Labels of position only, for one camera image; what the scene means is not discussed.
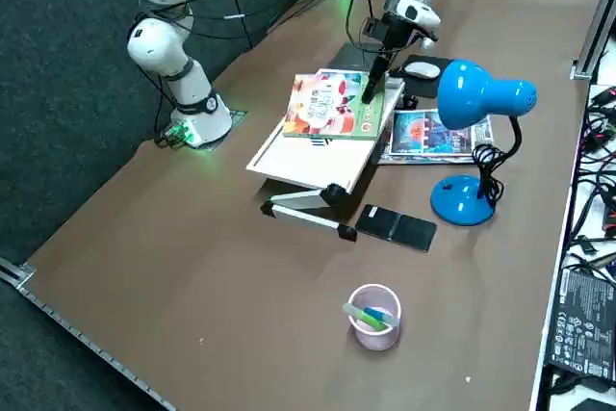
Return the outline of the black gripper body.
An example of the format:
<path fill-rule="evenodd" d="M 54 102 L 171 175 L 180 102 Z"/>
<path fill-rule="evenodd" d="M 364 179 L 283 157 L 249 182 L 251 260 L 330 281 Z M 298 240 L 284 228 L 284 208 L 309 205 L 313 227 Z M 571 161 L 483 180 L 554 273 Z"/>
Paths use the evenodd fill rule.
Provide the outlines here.
<path fill-rule="evenodd" d="M 393 53 L 408 46 L 414 33 L 424 35 L 424 28 L 393 15 L 383 15 L 381 22 L 380 52 Z"/>

